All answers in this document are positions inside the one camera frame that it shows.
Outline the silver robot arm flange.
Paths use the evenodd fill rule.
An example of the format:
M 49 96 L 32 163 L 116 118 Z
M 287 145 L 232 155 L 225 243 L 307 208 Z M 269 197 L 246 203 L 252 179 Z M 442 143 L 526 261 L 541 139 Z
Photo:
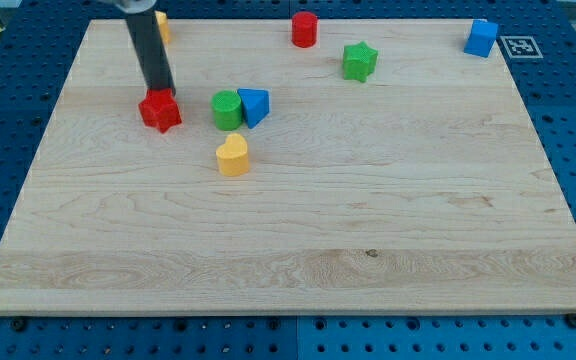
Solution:
M 152 9 L 157 0 L 98 0 L 101 3 L 115 6 L 126 14 L 137 14 Z

